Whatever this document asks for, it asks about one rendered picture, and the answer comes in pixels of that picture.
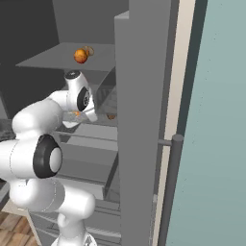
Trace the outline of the orange round fruit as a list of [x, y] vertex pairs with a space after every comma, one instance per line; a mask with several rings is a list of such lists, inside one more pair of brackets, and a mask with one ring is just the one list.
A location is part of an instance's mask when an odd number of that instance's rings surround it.
[[88, 54], [84, 49], [78, 49], [74, 53], [74, 60], [77, 63], [85, 63], [87, 61]]

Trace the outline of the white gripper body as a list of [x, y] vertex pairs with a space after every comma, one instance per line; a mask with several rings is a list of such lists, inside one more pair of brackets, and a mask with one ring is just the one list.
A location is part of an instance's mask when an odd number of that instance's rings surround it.
[[85, 109], [84, 113], [90, 122], [95, 122], [98, 120], [95, 108]]

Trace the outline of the clear tupperware with orange food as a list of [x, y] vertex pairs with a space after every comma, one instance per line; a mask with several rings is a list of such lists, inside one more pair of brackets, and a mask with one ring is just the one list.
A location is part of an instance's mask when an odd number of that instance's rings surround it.
[[63, 114], [62, 124], [66, 128], [73, 128], [86, 120], [86, 115], [78, 111], [66, 111]]

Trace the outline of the grey fridge door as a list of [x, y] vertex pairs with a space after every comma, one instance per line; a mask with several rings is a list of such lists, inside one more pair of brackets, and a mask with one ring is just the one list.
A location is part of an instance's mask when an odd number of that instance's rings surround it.
[[121, 246], [149, 246], [180, 0], [129, 0], [114, 18]]

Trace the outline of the grey fridge drawer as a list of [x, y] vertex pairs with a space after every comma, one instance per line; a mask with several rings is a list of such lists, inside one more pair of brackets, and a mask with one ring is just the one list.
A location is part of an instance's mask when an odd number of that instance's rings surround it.
[[104, 164], [81, 160], [64, 159], [57, 178], [63, 183], [73, 185], [92, 193], [97, 199], [105, 200], [118, 167], [118, 154]]

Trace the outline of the grey fridge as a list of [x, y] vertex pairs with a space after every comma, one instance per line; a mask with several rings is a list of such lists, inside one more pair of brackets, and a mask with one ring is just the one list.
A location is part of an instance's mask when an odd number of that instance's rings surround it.
[[[128, 0], [0, 0], [0, 139], [13, 136], [13, 116], [26, 106], [63, 88], [72, 69], [18, 66], [63, 43], [114, 45], [114, 18]], [[82, 124], [116, 127], [107, 114], [116, 112], [115, 69], [81, 70], [98, 102], [98, 120]], [[61, 144], [65, 158], [104, 164], [117, 151]]]

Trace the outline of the grey fridge shelf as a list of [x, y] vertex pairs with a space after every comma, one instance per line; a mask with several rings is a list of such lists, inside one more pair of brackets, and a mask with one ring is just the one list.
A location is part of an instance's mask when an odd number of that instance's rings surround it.
[[59, 143], [117, 151], [117, 128], [93, 124], [79, 124], [73, 128], [61, 126], [54, 132]]
[[[93, 48], [94, 55], [85, 63], [77, 63], [73, 55], [85, 45]], [[115, 48], [113, 44], [63, 42], [20, 62], [18, 66], [111, 71], [115, 67]]]

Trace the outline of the teal tall cabinet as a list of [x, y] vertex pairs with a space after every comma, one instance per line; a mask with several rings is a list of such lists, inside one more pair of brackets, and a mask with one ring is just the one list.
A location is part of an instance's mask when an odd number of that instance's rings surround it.
[[165, 246], [246, 246], [246, 0], [196, 0]]

